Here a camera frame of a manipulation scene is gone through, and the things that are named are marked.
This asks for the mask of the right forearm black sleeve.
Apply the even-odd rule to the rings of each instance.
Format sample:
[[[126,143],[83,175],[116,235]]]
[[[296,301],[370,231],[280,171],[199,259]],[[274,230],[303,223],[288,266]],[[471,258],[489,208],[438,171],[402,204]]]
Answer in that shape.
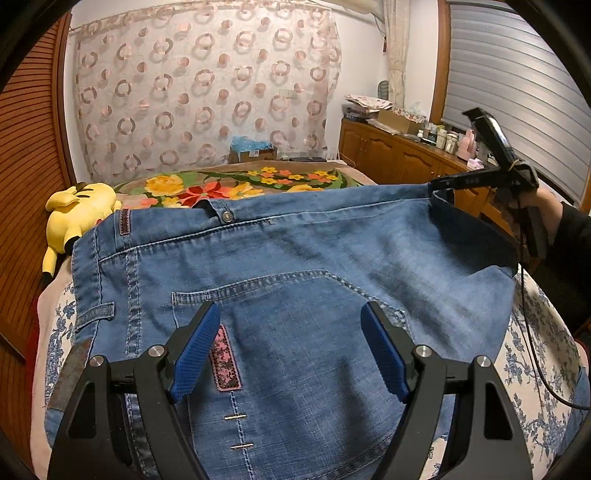
[[[590,321],[590,217],[566,203],[561,207],[554,240],[534,279],[577,331]]]

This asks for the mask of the person's right hand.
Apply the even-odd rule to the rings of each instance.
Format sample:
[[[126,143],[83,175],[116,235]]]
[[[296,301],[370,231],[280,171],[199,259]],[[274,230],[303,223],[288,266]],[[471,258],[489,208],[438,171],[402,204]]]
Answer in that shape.
[[[536,207],[539,209],[543,224],[545,226],[548,242],[553,244],[556,233],[563,215],[563,204],[556,196],[544,187],[538,188],[535,192],[523,192],[519,200],[510,201],[503,208],[503,219],[511,226],[513,235],[520,237],[520,226],[517,220],[518,207]]]

